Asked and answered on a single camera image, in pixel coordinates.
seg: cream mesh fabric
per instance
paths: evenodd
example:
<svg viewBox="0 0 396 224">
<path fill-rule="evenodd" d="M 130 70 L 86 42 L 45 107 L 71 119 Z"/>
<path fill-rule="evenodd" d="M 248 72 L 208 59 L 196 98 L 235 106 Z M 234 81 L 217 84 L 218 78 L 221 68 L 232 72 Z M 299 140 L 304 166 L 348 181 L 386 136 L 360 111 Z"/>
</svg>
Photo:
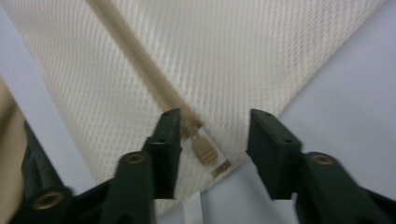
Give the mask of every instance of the cream mesh fabric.
<svg viewBox="0 0 396 224">
<path fill-rule="evenodd" d="M 278 115 L 381 0 L 115 0 L 143 46 L 218 141 L 246 156 L 249 109 Z M 96 181 L 140 150 L 162 111 L 84 1 L 1 0 Z M 214 183 L 183 150 L 177 200 Z"/>
</svg>

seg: brass screw insert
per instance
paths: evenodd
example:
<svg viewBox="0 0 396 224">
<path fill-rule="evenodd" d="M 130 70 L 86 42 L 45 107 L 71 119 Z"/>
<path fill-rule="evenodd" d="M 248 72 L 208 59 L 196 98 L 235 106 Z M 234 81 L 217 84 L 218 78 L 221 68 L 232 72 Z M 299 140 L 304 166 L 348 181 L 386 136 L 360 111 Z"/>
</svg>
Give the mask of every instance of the brass screw insert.
<svg viewBox="0 0 396 224">
<path fill-rule="evenodd" d="M 131 156 L 125 158 L 125 160 L 130 164 L 138 164 L 138 163 L 144 161 L 145 157 L 141 156 L 141 155 L 131 155 Z"/>
<path fill-rule="evenodd" d="M 33 203 L 32 207 L 35 210 L 44 210 L 51 208 L 64 200 L 64 194 L 58 191 L 52 191 L 38 197 Z"/>
<path fill-rule="evenodd" d="M 332 158 L 324 155 L 313 155 L 311 159 L 322 165 L 331 165 L 334 163 L 334 160 Z"/>
</svg>

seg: white surface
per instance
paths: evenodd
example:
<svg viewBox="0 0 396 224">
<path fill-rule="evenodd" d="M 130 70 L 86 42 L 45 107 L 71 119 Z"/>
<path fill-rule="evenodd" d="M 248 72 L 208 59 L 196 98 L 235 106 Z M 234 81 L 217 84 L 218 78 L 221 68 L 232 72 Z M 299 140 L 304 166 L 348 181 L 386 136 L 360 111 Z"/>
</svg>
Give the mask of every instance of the white surface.
<svg viewBox="0 0 396 224">
<path fill-rule="evenodd" d="M 183 211 L 186 224 L 204 224 L 200 192 L 195 193 L 183 203 Z"/>
<path fill-rule="evenodd" d="M 64 184 L 75 193 L 90 189 L 94 186 L 91 174 L 50 99 L 35 60 L 1 6 L 0 27 L 0 75 Z"/>
<path fill-rule="evenodd" d="M 336 157 L 362 186 L 396 198 L 396 1 L 388 1 L 338 50 L 281 115 L 304 152 Z M 205 224 L 296 223 L 244 162 L 202 196 Z M 159 223 L 180 222 L 180 209 Z"/>
</svg>

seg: zipper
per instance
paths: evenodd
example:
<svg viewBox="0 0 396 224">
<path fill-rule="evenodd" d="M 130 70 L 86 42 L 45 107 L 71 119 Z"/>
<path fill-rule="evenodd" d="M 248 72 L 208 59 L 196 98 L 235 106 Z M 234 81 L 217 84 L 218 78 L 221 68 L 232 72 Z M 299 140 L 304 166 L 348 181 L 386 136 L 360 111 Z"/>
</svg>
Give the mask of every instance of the zipper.
<svg viewBox="0 0 396 224">
<path fill-rule="evenodd" d="M 87 3 L 137 71 L 158 106 L 163 111 L 180 108 L 182 145 L 195 152 L 197 159 L 213 177 L 217 177 L 228 170 L 231 164 L 218 144 L 197 115 L 190 110 L 168 82 L 163 71 L 151 60 L 116 7 L 108 0 L 87 0 Z"/>
</svg>

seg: beige cloth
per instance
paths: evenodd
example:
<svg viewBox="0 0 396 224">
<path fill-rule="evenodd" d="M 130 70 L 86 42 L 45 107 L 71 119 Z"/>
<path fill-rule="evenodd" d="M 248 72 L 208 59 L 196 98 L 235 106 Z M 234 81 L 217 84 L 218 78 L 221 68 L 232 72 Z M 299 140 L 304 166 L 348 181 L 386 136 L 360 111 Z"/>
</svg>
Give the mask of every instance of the beige cloth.
<svg viewBox="0 0 396 224">
<path fill-rule="evenodd" d="M 141 149 L 161 109 L 87 2 L 0 2 L 93 177 L 109 179 L 120 155 Z M 249 109 L 278 115 L 382 2 L 113 1 L 233 168 L 246 157 Z M 158 201 L 157 211 L 217 180 L 183 150 L 177 199 Z"/>
<path fill-rule="evenodd" d="M 27 145 L 23 123 L 0 77 L 0 223 L 7 223 L 23 198 L 21 164 Z"/>
</svg>

